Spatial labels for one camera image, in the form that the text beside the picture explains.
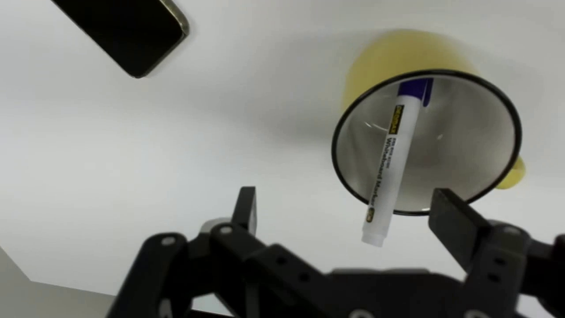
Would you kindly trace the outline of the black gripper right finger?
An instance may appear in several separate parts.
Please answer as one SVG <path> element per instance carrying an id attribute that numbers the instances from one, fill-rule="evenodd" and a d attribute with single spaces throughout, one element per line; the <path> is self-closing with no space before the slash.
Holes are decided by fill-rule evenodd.
<path id="1" fill-rule="evenodd" d="M 429 227 L 466 273 L 466 282 L 520 282 L 529 234 L 489 220 L 450 188 L 436 188 Z"/>

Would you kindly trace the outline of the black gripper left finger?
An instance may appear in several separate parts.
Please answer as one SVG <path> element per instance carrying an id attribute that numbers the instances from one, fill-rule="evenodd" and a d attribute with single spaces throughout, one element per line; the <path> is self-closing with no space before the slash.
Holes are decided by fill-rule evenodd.
<path id="1" fill-rule="evenodd" d="M 231 222 L 254 234 L 257 227 L 256 220 L 256 188 L 243 185 L 236 195 Z"/>

